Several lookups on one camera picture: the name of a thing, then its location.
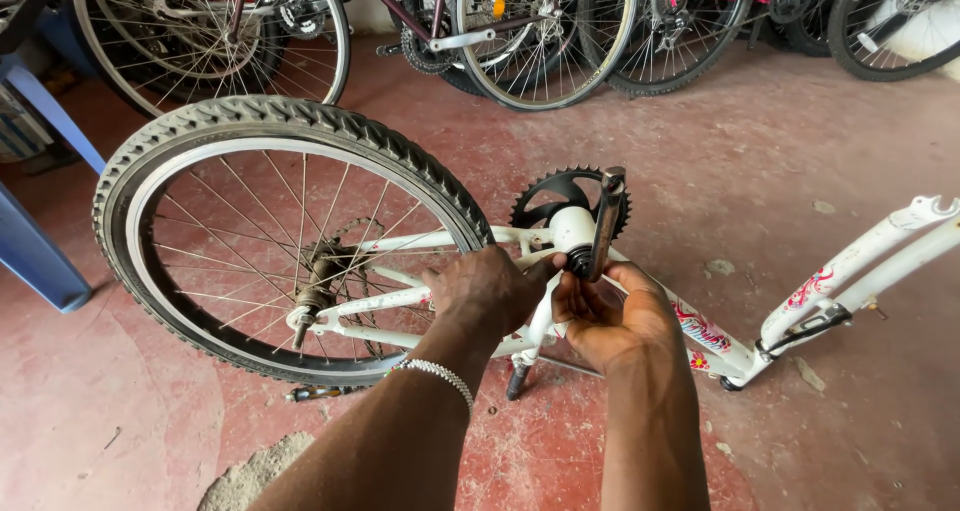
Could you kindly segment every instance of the red concrete floor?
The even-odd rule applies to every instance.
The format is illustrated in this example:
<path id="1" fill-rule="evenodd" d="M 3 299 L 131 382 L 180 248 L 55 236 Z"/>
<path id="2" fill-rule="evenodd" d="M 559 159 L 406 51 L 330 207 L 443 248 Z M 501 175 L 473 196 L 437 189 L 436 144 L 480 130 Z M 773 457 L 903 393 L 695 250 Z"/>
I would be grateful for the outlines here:
<path id="1" fill-rule="evenodd" d="M 811 271 L 911 197 L 960 196 L 960 87 L 939 76 L 868 84 L 829 59 L 737 45 L 680 93 L 604 90 L 531 115 L 373 48 L 357 42 L 342 106 L 435 154 L 492 222 L 545 171 L 625 165 L 633 218 L 619 249 L 744 343 Z M 104 156 L 143 123 L 96 82 L 63 103 Z M 97 293 L 61 315 L 0 271 L 0 508 L 193 509 L 228 466 L 289 432 L 322 432 L 360 399 L 285 403 L 290 385 L 176 340 L 112 281 L 90 231 L 96 175 L 82 164 L 33 179 L 16 170 L 4 182 Z M 716 259 L 735 272 L 707 278 Z M 742 393 L 697 374 L 714 509 L 960 509 L 958 295 L 954 252 L 883 296 L 888 321 L 858 315 Z M 597 508 L 603 382 L 538 364 L 507 402 L 506 366 L 492 362 L 481 388 L 458 507 Z"/>

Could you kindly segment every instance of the beaded bracelet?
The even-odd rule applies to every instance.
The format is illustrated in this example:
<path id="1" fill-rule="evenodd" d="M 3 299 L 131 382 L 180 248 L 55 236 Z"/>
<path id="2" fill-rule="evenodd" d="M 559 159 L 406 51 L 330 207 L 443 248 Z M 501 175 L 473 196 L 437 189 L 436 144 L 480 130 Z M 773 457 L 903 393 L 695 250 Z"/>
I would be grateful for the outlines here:
<path id="1" fill-rule="evenodd" d="M 387 377 L 392 374 L 394 370 L 401 369 L 417 369 L 430 372 L 432 374 L 437 374 L 439 377 L 450 382 L 453 387 L 457 388 L 457 391 L 463 395 L 463 399 L 467 401 L 466 410 L 468 411 L 470 418 L 473 418 L 474 415 L 474 395 L 471 394 L 471 390 L 467 387 L 467 384 L 464 383 L 460 376 L 453 373 L 453 370 L 444 368 L 437 363 L 431 363 L 430 361 L 425 361 L 423 359 L 404 359 L 399 363 L 393 365 L 387 373 L 383 374 L 383 377 Z"/>

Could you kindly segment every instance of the orange reflector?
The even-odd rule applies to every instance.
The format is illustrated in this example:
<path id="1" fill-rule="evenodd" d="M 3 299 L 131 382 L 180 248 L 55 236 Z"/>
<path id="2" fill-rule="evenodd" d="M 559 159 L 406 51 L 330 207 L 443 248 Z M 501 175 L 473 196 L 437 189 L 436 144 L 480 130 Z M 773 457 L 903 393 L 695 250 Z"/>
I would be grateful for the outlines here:
<path id="1" fill-rule="evenodd" d="M 493 18 L 499 20 L 503 17 L 504 10 L 507 9 L 506 0 L 493 0 Z"/>

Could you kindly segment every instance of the pink bicycle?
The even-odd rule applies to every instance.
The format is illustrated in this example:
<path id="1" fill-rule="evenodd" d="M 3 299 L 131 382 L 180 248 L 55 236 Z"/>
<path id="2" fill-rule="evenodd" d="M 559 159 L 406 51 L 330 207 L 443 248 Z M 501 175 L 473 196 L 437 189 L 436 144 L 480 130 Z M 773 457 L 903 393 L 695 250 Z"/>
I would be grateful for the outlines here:
<path id="1" fill-rule="evenodd" d="M 765 6 L 748 20 L 753 1 Z M 676 91 L 709 69 L 741 27 L 796 26 L 818 0 L 639 0 L 630 46 L 607 80 L 631 96 Z M 870 80 L 920 75 L 960 55 L 957 0 L 832 0 L 828 41 L 841 67 Z M 753 26 L 752 39 L 759 25 Z"/>

